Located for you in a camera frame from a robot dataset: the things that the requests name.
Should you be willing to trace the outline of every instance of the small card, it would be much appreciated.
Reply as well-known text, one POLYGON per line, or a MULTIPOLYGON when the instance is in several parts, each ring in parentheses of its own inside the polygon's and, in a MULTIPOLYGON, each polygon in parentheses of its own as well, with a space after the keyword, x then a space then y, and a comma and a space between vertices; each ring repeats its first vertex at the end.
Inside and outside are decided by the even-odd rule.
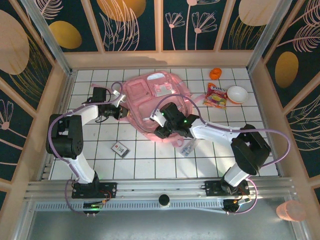
POLYGON ((113 151, 115 151, 116 154, 118 154, 121 158, 125 158, 130 150, 125 147, 121 142, 117 141, 115 145, 111 148, 113 151))

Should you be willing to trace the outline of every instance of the white grid tiles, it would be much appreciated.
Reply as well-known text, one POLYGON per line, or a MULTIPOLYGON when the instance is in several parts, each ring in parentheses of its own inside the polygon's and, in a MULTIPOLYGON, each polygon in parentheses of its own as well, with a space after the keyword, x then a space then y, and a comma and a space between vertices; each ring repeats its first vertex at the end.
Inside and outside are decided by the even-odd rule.
MULTIPOLYGON (((227 109, 206 107, 197 103, 201 115, 215 123, 231 127, 244 127, 252 124, 263 128, 258 104, 253 92, 247 70, 245 68, 222 68, 219 80, 210 80, 212 68, 172 68, 162 69, 178 75, 195 95, 207 91, 208 83, 222 88, 241 86, 248 91, 248 100, 240 105, 227 102, 227 109)), ((116 82, 124 82, 130 78, 152 73, 161 69, 117 69, 117 70, 80 70, 73 86, 69 109, 75 109, 91 96, 97 84, 108 88, 116 82)), ((102 123, 94 120, 83 126, 83 154, 90 166, 102 180, 111 179, 171 179, 171 178, 211 178, 222 177, 235 163, 230 144, 217 140, 210 142, 201 139, 195 150, 185 158, 170 143, 152 142, 127 122, 118 122, 113 117, 102 123), (122 159, 111 150, 121 141, 130 152, 122 159)), ((69 179, 72 173, 61 161, 52 164, 51 180, 69 179)), ((262 168, 261 176, 278 176, 275 165, 262 168)))

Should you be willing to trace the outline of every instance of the white bowl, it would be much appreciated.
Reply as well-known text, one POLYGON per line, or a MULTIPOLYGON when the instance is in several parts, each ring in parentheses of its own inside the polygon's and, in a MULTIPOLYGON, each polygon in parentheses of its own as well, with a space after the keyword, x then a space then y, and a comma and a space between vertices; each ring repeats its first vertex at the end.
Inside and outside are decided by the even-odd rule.
POLYGON ((234 104, 243 104, 248 99, 248 92, 240 86, 230 87, 226 94, 234 104))

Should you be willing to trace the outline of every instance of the pink plastic bag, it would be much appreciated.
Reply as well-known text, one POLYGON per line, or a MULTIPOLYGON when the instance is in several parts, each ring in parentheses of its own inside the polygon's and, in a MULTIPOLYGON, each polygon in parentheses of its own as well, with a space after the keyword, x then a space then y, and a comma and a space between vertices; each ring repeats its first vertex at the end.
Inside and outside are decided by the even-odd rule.
MULTIPOLYGON (((137 76, 124 83, 123 91, 126 94, 126 102, 121 105, 128 108, 130 112, 126 118, 121 119, 122 121, 128 121, 151 141, 171 143, 183 140, 177 133, 173 133, 165 139, 157 137, 154 131, 159 124, 150 120, 151 113, 165 96, 182 94, 191 97, 188 87, 177 75, 158 71, 137 76)), ((159 108, 161 109, 170 102, 175 103, 185 116, 192 114, 193 108, 190 101, 185 101, 182 97, 177 96, 167 98, 159 108)))

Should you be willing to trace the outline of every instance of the snack bag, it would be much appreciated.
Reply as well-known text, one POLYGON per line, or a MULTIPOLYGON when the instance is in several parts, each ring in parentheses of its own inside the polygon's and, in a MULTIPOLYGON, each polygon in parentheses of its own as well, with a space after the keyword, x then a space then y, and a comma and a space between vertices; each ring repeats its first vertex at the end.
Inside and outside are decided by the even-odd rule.
POLYGON ((226 109, 227 90, 217 87, 213 83, 208 83, 208 90, 205 95, 203 104, 219 109, 226 109))

